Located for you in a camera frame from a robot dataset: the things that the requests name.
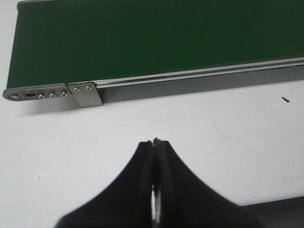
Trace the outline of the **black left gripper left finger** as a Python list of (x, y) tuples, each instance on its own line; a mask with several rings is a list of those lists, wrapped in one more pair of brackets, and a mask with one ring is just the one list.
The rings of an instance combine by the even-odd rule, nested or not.
[(152, 227), (152, 142), (141, 142), (116, 179), (83, 206), (63, 216), (57, 228)]

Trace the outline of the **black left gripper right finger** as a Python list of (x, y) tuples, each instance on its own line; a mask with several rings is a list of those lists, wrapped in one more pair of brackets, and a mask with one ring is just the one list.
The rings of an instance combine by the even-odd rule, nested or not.
[(256, 215), (215, 192), (168, 141), (154, 139), (156, 220), (160, 228), (262, 228)]

